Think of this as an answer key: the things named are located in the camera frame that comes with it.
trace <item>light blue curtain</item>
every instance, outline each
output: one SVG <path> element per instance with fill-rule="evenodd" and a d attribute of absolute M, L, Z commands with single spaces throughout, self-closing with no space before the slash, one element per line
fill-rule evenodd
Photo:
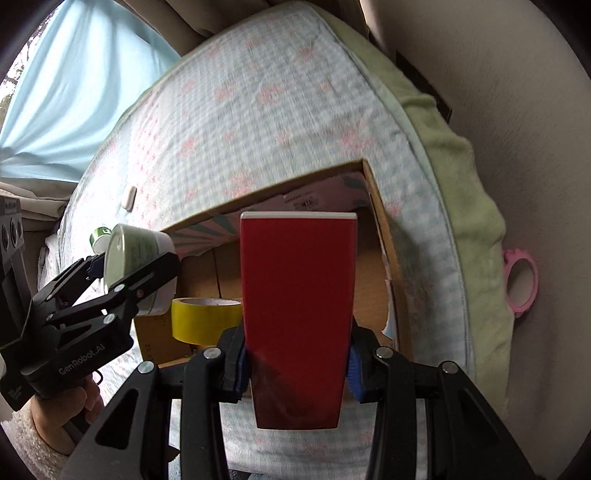
<path fill-rule="evenodd" d="M 0 132 L 0 177 L 79 181 L 121 114 L 179 59 L 113 0 L 66 0 Z"/>

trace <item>cardboard box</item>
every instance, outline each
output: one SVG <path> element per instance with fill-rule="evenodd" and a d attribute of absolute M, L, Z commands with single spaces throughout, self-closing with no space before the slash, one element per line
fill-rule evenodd
<path fill-rule="evenodd" d="M 322 210 L 323 205 L 334 207 L 343 204 L 343 199 L 318 199 L 308 193 L 308 186 L 317 182 L 327 182 L 333 177 L 344 174 L 361 173 L 366 188 L 368 205 L 355 208 L 358 214 L 358 253 L 355 276 L 355 298 L 353 314 L 361 326 L 372 329 L 383 344 L 392 343 L 381 331 L 388 315 L 395 316 L 393 346 L 407 358 L 413 358 L 413 347 L 408 320 L 408 309 L 400 266 L 374 176 L 365 160 L 358 160 L 338 167 L 328 168 L 312 174 L 298 177 L 264 190 L 259 190 L 245 197 L 236 199 L 216 209 L 200 213 L 184 222 L 172 226 L 166 232 L 181 232 L 189 226 L 207 222 L 220 216 L 232 219 L 241 210 L 261 205 L 278 209 Z M 181 262 L 181 273 L 177 282 L 177 297 L 208 297 L 239 299 L 242 297 L 240 280 L 240 252 L 236 238 L 226 238 L 223 243 L 211 248 L 199 256 L 186 256 Z M 135 319 L 138 342 L 144 359 L 157 364 L 174 361 L 191 354 L 191 346 L 172 337 L 170 312 L 159 317 L 138 317 Z"/>

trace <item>white fluffy sleeve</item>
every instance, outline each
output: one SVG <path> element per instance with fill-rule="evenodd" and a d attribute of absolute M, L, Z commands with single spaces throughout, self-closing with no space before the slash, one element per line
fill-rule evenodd
<path fill-rule="evenodd" d="M 12 414 L 12 419 L 2 423 L 8 439 L 38 480 L 56 480 L 66 464 L 67 456 L 57 453 L 37 433 L 31 404 Z"/>

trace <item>yellow tape roll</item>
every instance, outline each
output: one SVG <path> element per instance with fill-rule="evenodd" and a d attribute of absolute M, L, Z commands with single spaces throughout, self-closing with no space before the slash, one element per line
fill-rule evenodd
<path fill-rule="evenodd" d="M 242 304 L 221 299 L 174 299 L 173 337 L 194 345 L 215 345 L 222 332 L 240 325 Z"/>

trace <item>bolt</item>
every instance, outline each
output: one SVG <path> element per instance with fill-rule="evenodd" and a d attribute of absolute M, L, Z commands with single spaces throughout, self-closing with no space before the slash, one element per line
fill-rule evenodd
<path fill-rule="evenodd" d="M 207 358 L 208 360 L 211 360 L 213 358 L 217 358 L 221 354 L 222 354 L 222 351 L 216 346 L 212 346 L 203 352 L 203 356 L 205 358 Z"/>
<path fill-rule="evenodd" d="M 441 368 L 447 374 L 457 374 L 457 371 L 460 369 L 455 362 L 443 362 Z"/>
<path fill-rule="evenodd" d="M 141 374 L 149 374 L 154 369 L 154 364 L 150 361 L 141 362 L 138 365 L 138 372 Z"/>
<path fill-rule="evenodd" d="M 380 346 L 375 349 L 378 358 L 392 358 L 394 351 L 389 346 Z"/>

